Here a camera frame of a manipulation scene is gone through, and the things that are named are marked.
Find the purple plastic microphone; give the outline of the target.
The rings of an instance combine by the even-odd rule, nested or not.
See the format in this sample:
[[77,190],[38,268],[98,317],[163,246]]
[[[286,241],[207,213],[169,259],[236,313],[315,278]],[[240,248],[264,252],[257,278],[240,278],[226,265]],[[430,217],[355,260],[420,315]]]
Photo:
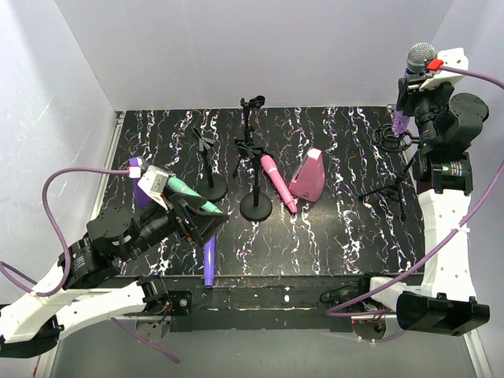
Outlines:
[[203,284],[212,287],[215,280],[217,237],[213,235],[203,248]]

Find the round base stand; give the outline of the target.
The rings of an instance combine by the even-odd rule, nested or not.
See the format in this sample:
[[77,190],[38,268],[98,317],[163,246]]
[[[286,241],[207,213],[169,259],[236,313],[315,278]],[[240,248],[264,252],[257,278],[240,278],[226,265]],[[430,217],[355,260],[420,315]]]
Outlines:
[[254,170],[254,183],[252,191],[243,196],[239,210],[241,215],[249,222],[262,222],[269,218],[272,212],[271,198],[261,191],[260,172],[261,158],[265,154],[264,149],[253,144],[239,141],[236,148],[242,158],[249,158]]
[[192,127],[191,130],[195,140],[198,142],[198,152],[202,158],[205,177],[198,185],[197,192],[210,202],[218,202],[227,194],[228,184],[219,174],[213,173],[209,162],[208,153],[213,148],[214,140],[204,137],[196,127]]

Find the glitter purple microphone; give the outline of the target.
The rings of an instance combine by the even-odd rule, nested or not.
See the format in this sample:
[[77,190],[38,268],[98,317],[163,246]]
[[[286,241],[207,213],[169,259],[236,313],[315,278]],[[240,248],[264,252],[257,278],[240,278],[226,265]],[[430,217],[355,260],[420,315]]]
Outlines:
[[[406,55],[406,70],[404,78],[410,75],[415,75],[425,70],[425,62],[436,57],[435,47],[430,43],[416,43],[411,47]],[[393,116],[391,130],[395,136],[403,134],[410,122],[410,118],[405,116],[398,109],[399,104],[396,104],[396,109]]]

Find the round base stand front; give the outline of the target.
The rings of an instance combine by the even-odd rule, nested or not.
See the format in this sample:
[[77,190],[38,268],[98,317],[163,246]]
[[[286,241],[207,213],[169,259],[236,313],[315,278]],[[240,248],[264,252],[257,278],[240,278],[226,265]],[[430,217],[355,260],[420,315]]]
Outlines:
[[261,158],[265,154],[264,149],[253,144],[239,141],[236,148],[242,158],[249,158],[254,170],[254,183],[252,191],[243,196],[239,210],[241,215],[249,222],[262,222],[269,218],[272,212],[271,198],[261,191],[260,172]]

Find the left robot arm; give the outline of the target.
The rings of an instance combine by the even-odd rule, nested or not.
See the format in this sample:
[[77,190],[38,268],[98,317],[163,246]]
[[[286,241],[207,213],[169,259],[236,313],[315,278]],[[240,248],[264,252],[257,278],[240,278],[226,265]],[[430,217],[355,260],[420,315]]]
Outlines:
[[163,206],[150,203],[139,217],[123,206],[102,211],[43,279],[1,307],[1,356],[33,358],[73,332],[123,315],[184,315],[181,292],[170,292],[159,276],[139,276],[97,296],[88,293],[118,275],[119,262],[136,260],[173,233],[198,246],[207,243],[228,215],[204,210],[204,203],[174,195]]

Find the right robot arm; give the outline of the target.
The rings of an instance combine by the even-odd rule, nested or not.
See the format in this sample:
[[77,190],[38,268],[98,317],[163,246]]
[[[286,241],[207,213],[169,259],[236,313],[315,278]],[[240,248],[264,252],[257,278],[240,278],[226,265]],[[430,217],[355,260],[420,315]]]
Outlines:
[[482,132],[489,109],[474,94],[454,93],[454,79],[431,83],[431,75],[410,74],[398,82],[396,109],[417,126],[417,152],[406,166],[417,182],[424,220],[424,246],[439,251],[424,265],[420,286],[373,275],[373,300],[395,312],[407,331],[460,336],[486,324],[490,308],[479,304],[469,272],[468,233],[460,221],[473,192],[468,148]]

